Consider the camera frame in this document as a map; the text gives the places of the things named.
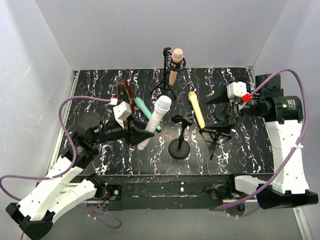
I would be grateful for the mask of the white microphone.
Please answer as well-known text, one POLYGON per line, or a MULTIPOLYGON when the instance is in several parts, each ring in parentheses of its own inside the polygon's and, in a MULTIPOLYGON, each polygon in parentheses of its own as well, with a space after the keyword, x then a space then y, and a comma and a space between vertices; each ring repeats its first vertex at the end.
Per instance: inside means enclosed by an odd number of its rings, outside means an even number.
MULTIPOLYGON (((139 97, 136 98, 134 101, 135 105, 145 114, 144 110, 147 110, 148 108, 146 107, 144 101, 139 97)), ((170 97, 166 95, 161 95, 154 104, 152 115, 150 116, 144 130, 150 133, 154 133, 157 126, 160 124, 160 121, 162 120, 163 116, 170 110, 171 104, 172 100, 170 97)), ((143 150, 147 146, 149 141, 149 138, 144 140, 143 142, 138 144, 137 148, 139 150, 143 150)))

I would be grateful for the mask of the black round-base clip stand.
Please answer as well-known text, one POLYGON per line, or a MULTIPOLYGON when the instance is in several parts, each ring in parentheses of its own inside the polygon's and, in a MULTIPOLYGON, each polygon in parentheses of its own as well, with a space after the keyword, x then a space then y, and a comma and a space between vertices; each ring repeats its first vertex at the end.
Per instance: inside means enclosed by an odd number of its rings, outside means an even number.
POLYGON ((181 123, 180 136, 169 143, 168 153, 174 159, 185 159, 190 153, 190 145, 185 140, 184 132, 187 127, 193 124, 193 117, 191 112, 187 112, 185 115, 176 114, 171 118, 173 123, 181 123))

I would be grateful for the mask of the pink microphone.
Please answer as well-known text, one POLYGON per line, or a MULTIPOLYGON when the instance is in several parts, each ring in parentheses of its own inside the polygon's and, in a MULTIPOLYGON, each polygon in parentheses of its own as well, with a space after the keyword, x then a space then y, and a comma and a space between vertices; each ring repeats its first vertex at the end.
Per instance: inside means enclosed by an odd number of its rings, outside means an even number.
MULTIPOLYGON (((180 48, 176 48, 172 55, 171 55, 171 63, 170 66, 173 67, 174 69, 178 69, 180 67, 180 63, 182 62, 184 57, 183 50, 180 48)), ((177 78, 177 71, 171 70, 170 71, 170 76, 169 76, 169 85, 173 86, 176 78, 177 78)))

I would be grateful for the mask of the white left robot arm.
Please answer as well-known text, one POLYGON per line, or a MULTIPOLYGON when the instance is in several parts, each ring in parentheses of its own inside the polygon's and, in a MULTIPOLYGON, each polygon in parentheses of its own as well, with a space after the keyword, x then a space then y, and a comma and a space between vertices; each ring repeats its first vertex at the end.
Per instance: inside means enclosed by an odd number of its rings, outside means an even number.
POLYGON ((46 179, 24 199, 10 203, 6 212, 30 239, 42 239, 66 212, 85 200, 103 200, 109 194, 107 182, 96 173, 62 192, 98 156, 96 146, 118 139, 125 139, 132 146, 138 145, 154 136, 145 130, 146 126, 132 116, 125 127, 121 127, 117 122, 103 123, 97 112, 85 113, 72 134, 72 142, 62 151, 46 179))

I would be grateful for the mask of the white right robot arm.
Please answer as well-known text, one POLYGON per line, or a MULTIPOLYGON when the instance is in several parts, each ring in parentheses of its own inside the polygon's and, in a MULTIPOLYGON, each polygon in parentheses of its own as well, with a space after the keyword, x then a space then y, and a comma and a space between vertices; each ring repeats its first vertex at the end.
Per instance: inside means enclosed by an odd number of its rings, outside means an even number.
POLYGON ((218 138, 229 134, 241 115, 263 118, 274 174, 267 181, 244 173, 231 174, 225 187, 218 191, 244 194, 245 199, 256 198, 264 210, 315 205, 319 197, 309 188, 302 159, 301 141, 308 123, 306 98, 284 95, 279 72, 258 75, 255 81, 252 92, 247 92, 244 83, 236 80, 209 100, 210 105, 222 105, 223 112, 221 120, 208 125, 203 132, 218 138))

